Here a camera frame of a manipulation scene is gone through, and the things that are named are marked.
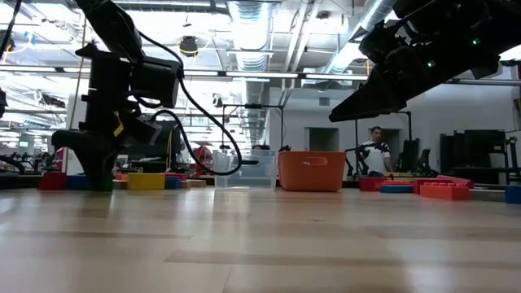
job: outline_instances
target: toy block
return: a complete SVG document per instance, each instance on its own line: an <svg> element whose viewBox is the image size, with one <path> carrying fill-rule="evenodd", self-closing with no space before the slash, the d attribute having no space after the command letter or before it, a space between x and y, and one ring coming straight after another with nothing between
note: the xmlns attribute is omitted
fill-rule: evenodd
<svg viewBox="0 0 521 293"><path fill-rule="evenodd" d="M164 180L164 188L165 189L177 189L178 186L181 184L181 179L177 177L166 177Z"/></svg>
<svg viewBox="0 0 521 293"><path fill-rule="evenodd" d="M444 180L450 180L452 183L456 184L463 184L464 186L468 187L469 189L474 188L474 182L472 180L458 178L458 177L450 177L445 175L438 175L436 179L444 179Z"/></svg>
<svg viewBox="0 0 521 293"><path fill-rule="evenodd" d="M189 179L187 181L190 183L190 187L206 187L206 181L205 180Z"/></svg>
<svg viewBox="0 0 521 293"><path fill-rule="evenodd" d="M426 182L420 186L420 195L445 200L469 200L469 188L463 184Z"/></svg>
<svg viewBox="0 0 521 293"><path fill-rule="evenodd" d="M128 190L163 190L163 173L129 173L127 174Z"/></svg>
<svg viewBox="0 0 521 293"><path fill-rule="evenodd" d="M38 190L65 190L67 188L67 174L62 172L43 173Z"/></svg>
<svg viewBox="0 0 521 293"><path fill-rule="evenodd" d="M127 180L127 174L116 174L114 175L114 179L116 180Z"/></svg>
<svg viewBox="0 0 521 293"><path fill-rule="evenodd" d="M505 202L521 204L521 186L508 186L505 190Z"/></svg>
<svg viewBox="0 0 521 293"><path fill-rule="evenodd" d="M412 185L381 185L381 193L412 193Z"/></svg>
<svg viewBox="0 0 521 293"><path fill-rule="evenodd" d="M180 174L180 173L165 173L164 175L165 175L167 178L177 177L177 178L179 178L181 181L186 181L186 174Z"/></svg>
<svg viewBox="0 0 521 293"><path fill-rule="evenodd" d="M190 189L191 183L189 181L182 181L182 189Z"/></svg>
<svg viewBox="0 0 521 293"><path fill-rule="evenodd" d="M420 186L427 182L438 182L438 183L453 183L448 179L436 179L436 178L419 178L413 181L413 193L416 195L420 194Z"/></svg>
<svg viewBox="0 0 521 293"><path fill-rule="evenodd" d="M411 181L402 181L402 180L386 180L383 181L381 186L412 186L413 182Z"/></svg>
<svg viewBox="0 0 521 293"><path fill-rule="evenodd" d="M114 180L114 189L117 190L126 190L127 189L127 181L126 180Z"/></svg>
<svg viewBox="0 0 521 293"><path fill-rule="evenodd" d="M67 176L68 190L88 190L89 183L85 175L69 175Z"/></svg>
<svg viewBox="0 0 521 293"><path fill-rule="evenodd" d="M385 178L380 177L360 177L358 180L358 189L360 191L380 191L380 184Z"/></svg>

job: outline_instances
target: fluorescent light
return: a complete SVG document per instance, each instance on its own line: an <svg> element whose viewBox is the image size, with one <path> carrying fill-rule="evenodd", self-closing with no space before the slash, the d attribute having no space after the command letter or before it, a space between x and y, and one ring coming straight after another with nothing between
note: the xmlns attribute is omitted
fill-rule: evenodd
<svg viewBox="0 0 521 293"><path fill-rule="evenodd" d="M228 77L267 77L267 78L297 78L297 73L285 72L227 72Z"/></svg>
<svg viewBox="0 0 521 293"><path fill-rule="evenodd" d="M8 72L56 72L52 67L0 65L0 71Z"/></svg>
<svg viewBox="0 0 521 293"><path fill-rule="evenodd" d="M80 68L64 68L65 72L72 72L72 73L78 73L80 71ZM82 68L82 73L90 73L90 68Z"/></svg>
<svg viewBox="0 0 521 293"><path fill-rule="evenodd" d="M368 76L349 74L306 74L307 79L337 80L337 81L366 81Z"/></svg>
<svg viewBox="0 0 521 293"><path fill-rule="evenodd" d="M171 6L197 6L210 7L209 3L195 3L195 2L174 2L174 1L113 1L116 4L148 4L148 5L171 5Z"/></svg>
<svg viewBox="0 0 521 293"><path fill-rule="evenodd" d="M184 73L189 77L216 77L219 75L219 72L206 70L185 70Z"/></svg>

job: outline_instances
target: red lego block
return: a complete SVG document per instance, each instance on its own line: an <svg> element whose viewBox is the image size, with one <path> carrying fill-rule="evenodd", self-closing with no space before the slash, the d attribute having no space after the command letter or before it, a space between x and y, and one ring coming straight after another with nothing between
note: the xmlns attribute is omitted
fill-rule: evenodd
<svg viewBox="0 0 521 293"><path fill-rule="evenodd" d="M360 191L380 191L380 184L385 178L380 177L363 177L358 180L358 188Z"/></svg>
<svg viewBox="0 0 521 293"><path fill-rule="evenodd" d="M469 188L463 184L426 182L420 186L420 195L433 199L469 200Z"/></svg>
<svg viewBox="0 0 521 293"><path fill-rule="evenodd" d="M114 175L114 180L126 181L127 174L116 174Z"/></svg>
<svg viewBox="0 0 521 293"><path fill-rule="evenodd" d="M444 180L450 180L452 183L456 184L463 184L464 186L473 189L474 188L474 182L472 180L458 178L458 177L450 177L445 175L438 175L436 179L444 179Z"/></svg>
<svg viewBox="0 0 521 293"><path fill-rule="evenodd" d="M180 173L165 173L164 174L165 177L167 178L179 178L179 180L181 181L186 181L186 174L180 174Z"/></svg>
<svg viewBox="0 0 521 293"><path fill-rule="evenodd" d="M423 185L423 183L427 182L438 182L438 183L453 183L451 180L448 179L436 179L436 178L419 178L414 179L413 181L413 193L415 195L420 194L420 186Z"/></svg>
<svg viewBox="0 0 521 293"><path fill-rule="evenodd" d="M401 180L386 180L382 182L382 186L412 186L413 182L411 181L401 181Z"/></svg>
<svg viewBox="0 0 521 293"><path fill-rule="evenodd" d="M66 190L67 174L62 172L43 173L38 190Z"/></svg>

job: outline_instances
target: yellow lego block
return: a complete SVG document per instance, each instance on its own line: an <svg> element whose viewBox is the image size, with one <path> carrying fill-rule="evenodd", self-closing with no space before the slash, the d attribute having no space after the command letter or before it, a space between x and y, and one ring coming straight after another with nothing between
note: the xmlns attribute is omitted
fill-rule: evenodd
<svg viewBox="0 0 521 293"><path fill-rule="evenodd" d="M163 190L163 173L129 173L127 176L128 190Z"/></svg>

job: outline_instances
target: metal frame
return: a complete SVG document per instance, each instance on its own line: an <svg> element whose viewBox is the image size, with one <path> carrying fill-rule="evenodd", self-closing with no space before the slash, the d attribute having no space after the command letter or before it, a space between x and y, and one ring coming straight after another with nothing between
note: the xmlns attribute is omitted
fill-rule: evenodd
<svg viewBox="0 0 521 293"><path fill-rule="evenodd" d="M262 105L262 104L223 104L222 105L222 127L225 127L225 109L227 107L244 107L244 108L250 108L250 109L258 109L258 108L277 108L280 110L280 117L281 117L281 123L280 123L280 148L284 146L284 106L274 106L274 105ZM221 132L221 143L225 144L225 133L224 131Z"/></svg>

